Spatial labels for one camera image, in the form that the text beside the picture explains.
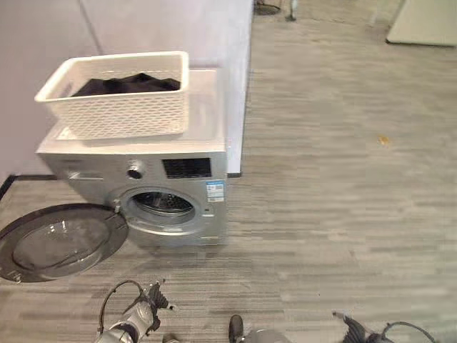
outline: black cable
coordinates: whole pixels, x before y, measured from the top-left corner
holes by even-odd
[[[417,327],[416,325],[407,323],[407,322],[394,322],[392,324],[387,323],[386,328],[383,330],[383,333],[381,334],[382,339],[386,338],[387,331],[390,330],[395,325],[403,325],[405,327],[412,327],[412,328],[422,332],[424,335],[426,335],[426,337],[430,340],[430,342],[436,343],[435,339],[426,330],[422,329],[421,327]]]
[[[113,293],[116,293],[116,290],[122,286],[123,284],[134,284],[138,287],[138,290],[140,292],[140,295],[139,297],[142,297],[144,296],[144,290],[141,288],[141,285],[136,282],[136,281],[133,281],[133,280],[125,280],[125,281],[122,281],[122,282],[119,282],[116,286],[113,287],[113,289],[111,291],[109,291],[109,293],[106,295],[105,297],[105,300],[103,301],[103,304],[101,305],[101,308],[100,308],[100,314],[99,314],[99,332],[100,334],[103,333],[103,330],[104,330],[104,319],[105,319],[105,306],[106,306],[106,303],[108,302],[110,296],[113,294]]]

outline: washing machine door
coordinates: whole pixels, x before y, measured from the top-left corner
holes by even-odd
[[[128,233],[124,218],[110,207],[40,209],[0,231],[0,277],[41,282],[78,274],[110,257]]]

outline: gray carpet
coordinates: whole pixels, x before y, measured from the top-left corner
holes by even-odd
[[[374,28],[375,1],[302,1],[296,23],[256,18],[228,245],[127,243],[77,277],[2,280],[1,340],[91,342],[115,282],[166,278],[179,311],[163,312],[161,332],[183,342],[227,342],[233,313],[293,342],[338,342],[346,328],[334,309],[373,329],[405,320],[457,342],[456,50],[385,44],[395,3]],[[61,182],[16,182],[0,224],[78,200]],[[108,322],[133,294],[119,293]],[[426,342],[410,329],[391,338]]]

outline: washing machine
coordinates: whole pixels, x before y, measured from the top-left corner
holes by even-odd
[[[1,230],[0,276],[37,282],[74,274],[111,256],[127,236],[166,247],[224,243],[223,94],[217,70],[193,70],[189,82],[183,134],[82,141],[62,123],[53,127],[37,154],[87,203],[38,210]]]

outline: white laundry basket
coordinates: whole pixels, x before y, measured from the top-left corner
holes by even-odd
[[[145,73],[181,82],[177,91],[75,96],[89,79]],[[189,56],[183,51],[82,57],[65,61],[35,96],[78,139],[179,134],[189,120]]]

